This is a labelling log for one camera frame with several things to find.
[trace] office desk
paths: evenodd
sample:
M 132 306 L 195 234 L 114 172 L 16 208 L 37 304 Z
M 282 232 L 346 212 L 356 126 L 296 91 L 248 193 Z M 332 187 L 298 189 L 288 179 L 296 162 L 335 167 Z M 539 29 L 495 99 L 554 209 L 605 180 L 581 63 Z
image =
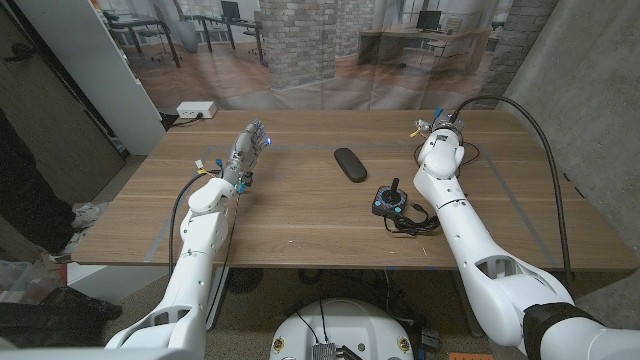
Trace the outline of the office desk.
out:
M 258 48 L 258 56 L 260 58 L 260 64 L 262 66 L 268 66 L 267 61 L 262 56 L 262 42 L 260 41 L 260 30 L 262 29 L 261 25 L 258 25 L 256 23 L 242 22 L 242 21 L 235 21 L 235 20 L 223 20 L 223 19 L 218 19 L 218 18 L 214 18 L 211 16 L 204 16 L 204 15 L 187 15 L 185 16 L 185 18 L 189 20 L 200 21 L 200 23 L 202 24 L 202 28 L 204 30 L 204 37 L 207 40 L 207 46 L 209 47 L 209 52 L 212 52 L 213 49 L 211 49 L 211 39 L 209 38 L 209 31 L 207 30 L 207 21 L 215 22 L 217 24 L 227 25 L 227 33 L 229 34 L 229 41 L 231 42 L 231 47 L 234 50 L 236 48 L 236 44 L 233 41 L 233 33 L 231 32 L 231 26 L 240 26 L 248 29 L 254 29 L 256 33 L 255 38 L 256 38 L 256 44 Z
M 138 42 L 138 37 L 133 30 L 136 26 L 148 26 L 148 25 L 159 25 L 162 26 L 162 31 L 164 35 L 167 37 L 167 42 L 169 43 L 169 48 L 171 48 L 171 55 L 173 56 L 173 61 L 176 63 L 176 67 L 180 67 L 180 60 L 178 59 L 178 54 L 176 54 L 176 49 L 173 47 L 173 41 L 171 41 L 171 35 L 169 35 L 169 28 L 167 24 L 163 21 L 160 21 L 157 18 L 142 15 L 142 14 L 129 14 L 130 19 L 125 19 L 122 21 L 113 21 L 110 17 L 107 17 L 107 22 L 112 29 L 129 29 L 129 34 L 131 35 L 131 39 L 133 39 L 133 43 L 136 46 L 136 50 L 138 50 L 138 54 L 142 55 L 142 49 L 140 48 L 140 43 Z
M 415 25 L 409 24 L 360 31 L 358 64 L 393 61 L 402 54 L 407 39 L 438 40 L 447 44 L 472 39 L 473 43 L 464 68 L 465 74 L 471 74 L 480 66 L 489 35 L 491 35 L 490 27 L 447 35 L 441 32 L 422 32 L 420 29 L 416 29 Z
M 400 178 L 410 202 L 428 206 L 413 186 L 410 138 L 417 118 L 433 111 L 219 111 L 213 119 L 171 129 L 73 254 L 81 264 L 166 265 L 168 218 L 175 197 L 195 174 L 194 160 L 216 168 L 245 126 L 259 117 L 273 145 L 260 155 L 254 183 L 240 197 L 230 267 L 453 269 L 441 231 L 394 238 L 371 214 L 378 187 Z M 460 183 L 495 241 L 545 269 L 562 268 L 553 189 L 543 150 L 508 112 L 465 111 L 464 139 L 481 151 L 461 169 Z M 349 147 L 367 168 L 350 182 L 333 158 Z M 465 160 L 473 154 L 467 150 Z M 195 188 L 206 180 L 200 179 Z M 571 264 L 576 271 L 627 271 L 632 252 L 564 178 Z M 176 217 L 186 214 L 186 202 Z M 413 209 L 407 215 L 423 216 Z M 182 241 L 176 226 L 175 252 Z

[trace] shoe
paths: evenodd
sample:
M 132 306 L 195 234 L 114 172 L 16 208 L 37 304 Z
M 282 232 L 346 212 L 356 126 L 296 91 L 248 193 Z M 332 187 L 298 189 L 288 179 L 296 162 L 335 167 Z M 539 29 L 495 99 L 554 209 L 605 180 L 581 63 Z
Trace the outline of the shoe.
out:
M 71 226 L 74 229 L 84 229 L 92 226 L 107 209 L 107 206 L 109 206 L 108 202 L 98 205 L 86 203 L 82 207 L 74 209 L 73 212 L 76 214 L 76 218 L 71 222 Z
M 61 252 L 57 254 L 49 254 L 49 260 L 55 264 L 66 264 L 73 262 L 73 260 L 71 260 L 71 253 L 73 253 L 73 250 L 76 249 L 76 247 L 78 246 L 80 241 L 82 241 L 86 234 L 86 231 L 81 231 L 79 233 L 73 234 L 71 240 L 69 240 L 67 246 L 65 246 Z

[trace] black remote control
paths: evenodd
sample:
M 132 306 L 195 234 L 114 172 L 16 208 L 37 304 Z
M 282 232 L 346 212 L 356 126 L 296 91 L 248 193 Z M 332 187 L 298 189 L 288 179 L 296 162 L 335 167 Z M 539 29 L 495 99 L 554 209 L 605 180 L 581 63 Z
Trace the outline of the black remote control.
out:
M 333 156 L 349 180 L 363 182 L 367 178 L 367 169 L 364 168 L 360 159 L 350 149 L 340 148 L 333 153 Z

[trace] black bag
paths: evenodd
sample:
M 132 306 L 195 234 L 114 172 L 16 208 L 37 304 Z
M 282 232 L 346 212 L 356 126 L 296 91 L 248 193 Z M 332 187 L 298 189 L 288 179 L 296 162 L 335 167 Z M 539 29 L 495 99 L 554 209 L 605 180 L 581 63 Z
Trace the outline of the black bag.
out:
M 58 288 L 40 305 L 0 303 L 0 336 L 19 348 L 103 346 L 104 324 L 121 313 L 119 305 Z

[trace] office photo backdrop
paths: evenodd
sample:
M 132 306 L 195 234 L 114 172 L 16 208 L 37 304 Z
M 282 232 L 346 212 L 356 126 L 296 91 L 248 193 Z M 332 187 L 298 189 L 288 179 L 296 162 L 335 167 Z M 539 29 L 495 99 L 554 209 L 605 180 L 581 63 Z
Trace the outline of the office photo backdrop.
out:
M 420 109 L 501 94 L 556 1 L 92 2 L 159 109 Z

